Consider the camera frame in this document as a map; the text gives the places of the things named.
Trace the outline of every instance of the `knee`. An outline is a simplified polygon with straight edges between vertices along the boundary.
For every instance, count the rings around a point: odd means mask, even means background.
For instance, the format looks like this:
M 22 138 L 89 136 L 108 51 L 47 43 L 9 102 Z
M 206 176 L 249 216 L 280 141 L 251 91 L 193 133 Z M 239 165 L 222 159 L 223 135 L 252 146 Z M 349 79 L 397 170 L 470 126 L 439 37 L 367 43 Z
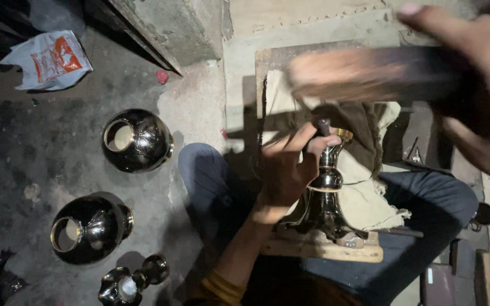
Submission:
M 188 166 L 194 164 L 199 158 L 205 158 L 209 155 L 212 156 L 213 151 L 218 154 L 217 150 L 206 143 L 187 144 L 184 148 L 181 149 L 181 152 L 179 152 L 179 168 L 181 167 L 181 165 Z
M 441 201 L 443 209 L 461 226 L 466 226 L 478 210 L 479 201 L 472 188 L 465 182 L 449 175 L 431 173 L 435 182 L 431 186 L 432 196 Z
M 183 179 L 198 168 L 208 167 L 221 154 L 206 143 L 191 143 L 179 152 L 178 167 Z

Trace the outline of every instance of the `small metal cup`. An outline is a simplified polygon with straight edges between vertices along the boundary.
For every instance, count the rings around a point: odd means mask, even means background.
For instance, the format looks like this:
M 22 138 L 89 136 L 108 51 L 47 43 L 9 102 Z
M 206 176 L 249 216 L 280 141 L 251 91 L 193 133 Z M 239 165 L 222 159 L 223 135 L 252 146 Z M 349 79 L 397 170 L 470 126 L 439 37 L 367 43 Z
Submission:
M 473 231 L 480 232 L 483 226 L 490 226 L 490 205 L 480 202 L 478 211 L 474 213 L 470 226 Z

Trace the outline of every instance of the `wooden workbench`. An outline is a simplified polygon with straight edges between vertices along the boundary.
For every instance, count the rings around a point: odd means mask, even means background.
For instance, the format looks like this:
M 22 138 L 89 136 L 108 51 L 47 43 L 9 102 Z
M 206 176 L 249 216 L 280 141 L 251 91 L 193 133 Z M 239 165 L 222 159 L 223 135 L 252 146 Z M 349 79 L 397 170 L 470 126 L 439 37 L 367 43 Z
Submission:
M 257 118 L 264 119 L 266 117 L 265 82 L 268 71 L 285 70 L 287 63 L 299 54 L 363 46 L 365 46 L 364 40 L 343 40 L 256 51 Z M 276 227 L 276 231 L 263 245 L 261 253 L 264 255 L 325 258 L 344 261 L 381 262 L 383 260 L 383 249 L 379 246 L 378 233 L 370 233 L 369 239 L 364 243 L 364 248 L 352 249 L 336 245 L 327 240 L 323 233 L 311 231 L 307 235 L 300 235 L 294 230 L 285 230 L 284 226 Z

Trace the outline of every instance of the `orange print on bag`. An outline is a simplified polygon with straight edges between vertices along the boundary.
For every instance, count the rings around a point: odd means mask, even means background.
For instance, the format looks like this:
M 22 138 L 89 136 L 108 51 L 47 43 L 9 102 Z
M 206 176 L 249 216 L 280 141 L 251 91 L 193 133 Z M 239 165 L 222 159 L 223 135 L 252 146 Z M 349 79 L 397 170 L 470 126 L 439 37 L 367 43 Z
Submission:
M 30 55 L 35 62 L 39 83 L 82 68 L 63 36 L 56 39 L 53 45 L 48 46 L 42 52 Z

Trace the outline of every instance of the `person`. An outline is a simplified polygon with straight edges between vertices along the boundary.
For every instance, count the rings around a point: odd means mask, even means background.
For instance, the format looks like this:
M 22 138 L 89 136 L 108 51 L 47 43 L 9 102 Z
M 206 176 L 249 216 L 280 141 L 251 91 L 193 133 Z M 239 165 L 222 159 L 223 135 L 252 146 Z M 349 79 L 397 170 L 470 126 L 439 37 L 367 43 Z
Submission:
M 481 99 L 469 104 L 475 111 L 446 116 L 438 110 L 438 115 L 441 127 L 468 161 L 490 174 L 490 123 L 485 122 L 490 116 L 481 116 L 483 109 L 490 109 L 490 16 L 464 21 L 439 7 L 405 4 L 398 18 L 461 52 L 480 72 L 483 94 L 473 95 Z M 479 116 L 470 120 L 459 117 L 463 114 Z M 321 151 L 341 141 L 337 136 L 313 138 L 316 132 L 306 123 L 293 136 L 262 148 L 265 177 L 258 195 L 243 188 L 214 148 L 196 143 L 182 149 L 179 170 L 202 234 L 221 251 L 214 270 L 201 281 L 187 305 L 389 305 L 425 271 L 478 208 L 472 190 L 450 175 L 435 171 L 381 173 L 379 178 L 388 186 L 385 198 L 389 204 L 413 212 L 406 225 L 422 231 L 422 239 L 380 233 L 384 257 L 377 264 L 304 259 L 304 273 L 280 273 L 277 281 L 269 281 L 265 274 L 251 276 L 273 225 L 318 175 Z M 307 153 L 298 163 L 306 146 Z M 284 258 L 267 260 L 274 269 L 276 261 Z M 286 270 L 292 270 L 288 262 L 280 269 Z M 263 285 L 251 282 L 248 288 L 250 277 L 264 281 Z

